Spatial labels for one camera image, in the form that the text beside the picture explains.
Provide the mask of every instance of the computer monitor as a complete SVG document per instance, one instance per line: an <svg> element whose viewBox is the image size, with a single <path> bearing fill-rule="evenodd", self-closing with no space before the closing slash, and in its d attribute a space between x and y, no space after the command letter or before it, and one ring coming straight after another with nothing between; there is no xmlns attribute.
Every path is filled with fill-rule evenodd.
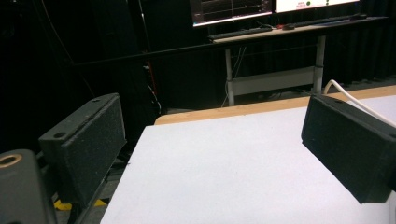
<svg viewBox="0 0 396 224"><path fill-rule="evenodd" d="M314 7L326 7L339 4L359 2L359 0L276 0L275 12L288 12Z"/></svg>
<svg viewBox="0 0 396 224"><path fill-rule="evenodd" d="M193 27L272 14L272 0L190 0Z"/></svg>

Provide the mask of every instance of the white table surface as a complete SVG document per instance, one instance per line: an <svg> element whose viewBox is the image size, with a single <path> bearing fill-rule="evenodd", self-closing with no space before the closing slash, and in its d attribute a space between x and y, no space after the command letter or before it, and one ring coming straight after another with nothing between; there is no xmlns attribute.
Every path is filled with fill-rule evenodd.
<svg viewBox="0 0 396 224"><path fill-rule="evenodd" d="M359 204L302 144L305 111L147 127L102 223L395 223L394 193Z"/></svg>

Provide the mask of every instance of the white cable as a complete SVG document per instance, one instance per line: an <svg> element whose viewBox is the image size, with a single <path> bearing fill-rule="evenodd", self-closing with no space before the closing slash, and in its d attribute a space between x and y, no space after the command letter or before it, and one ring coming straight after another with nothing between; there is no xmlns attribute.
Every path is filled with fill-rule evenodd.
<svg viewBox="0 0 396 224"><path fill-rule="evenodd" d="M340 84L338 84L335 80L330 80L326 87L324 88L324 92L323 94L327 94L327 92L329 91L329 88L331 85L334 85L334 87L339 90L341 93L343 93L350 101L352 101L353 103L355 103L356 105L360 106L362 109L364 109L365 111L367 111L369 114L371 114L372 116L376 117L377 119L387 123L388 125L396 128L396 123L393 122L390 119L385 118L384 116L378 114L377 112L375 112L372 108L370 108L369 106L365 105L364 103L362 103L361 101L359 101L358 99L356 99L355 97L353 97L352 95L350 95L349 93L347 93L346 90L344 90Z"/></svg>

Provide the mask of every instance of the metal frame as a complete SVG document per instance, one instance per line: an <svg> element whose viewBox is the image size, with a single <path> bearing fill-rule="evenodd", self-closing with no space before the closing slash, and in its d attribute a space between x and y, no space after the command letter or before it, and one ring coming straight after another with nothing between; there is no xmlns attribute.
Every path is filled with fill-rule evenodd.
<svg viewBox="0 0 396 224"><path fill-rule="evenodd" d="M259 91L272 91L293 86L313 84L313 93L321 94L326 36L318 37L315 66L275 72L270 74L233 78L230 49L225 50L227 67L227 92L229 106L235 105L235 95Z"/></svg>

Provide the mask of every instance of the wooden table edge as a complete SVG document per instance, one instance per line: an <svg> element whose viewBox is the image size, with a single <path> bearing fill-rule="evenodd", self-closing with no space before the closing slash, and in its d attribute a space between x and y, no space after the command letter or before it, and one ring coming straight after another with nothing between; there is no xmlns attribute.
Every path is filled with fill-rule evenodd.
<svg viewBox="0 0 396 224"><path fill-rule="evenodd" d="M357 99L375 98L381 96L396 95L396 86L378 87L351 91L349 94ZM347 101L347 98L341 92L328 94L333 98ZM263 102L250 105L236 105L223 108L214 108L206 110L198 110L192 112L164 115L155 121L154 125L180 123L188 121L196 121L202 119L220 119L232 116L241 116L247 114L255 114L261 112L276 111L282 109L291 109L296 107L308 106L309 96L298 97L286 100L278 100L271 102Z"/></svg>

